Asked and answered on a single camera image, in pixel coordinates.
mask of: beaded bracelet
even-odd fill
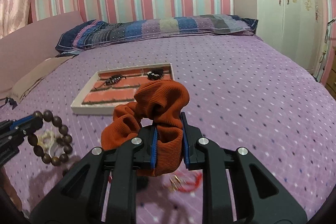
[[[42,158],[43,163],[51,163],[54,166],[60,166],[61,163],[65,163],[69,160],[68,154],[72,152],[72,137],[68,134],[68,127],[62,124],[62,119],[58,116],[53,116],[53,113],[50,110],[46,110],[43,114],[40,111],[35,111],[33,113],[35,117],[42,118],[46,122],[52,122],[52,124],[58,128],[59,133],[63,136],[62,138],[57,138],[57,143],[63,147],[64,153],[60,157],[51,157],[48,153],[45,153],[43,148],[40,145],[37,145],[38,138],[35,134],[28,135],[28,142],[31,146],[34,147],[34,154]]]

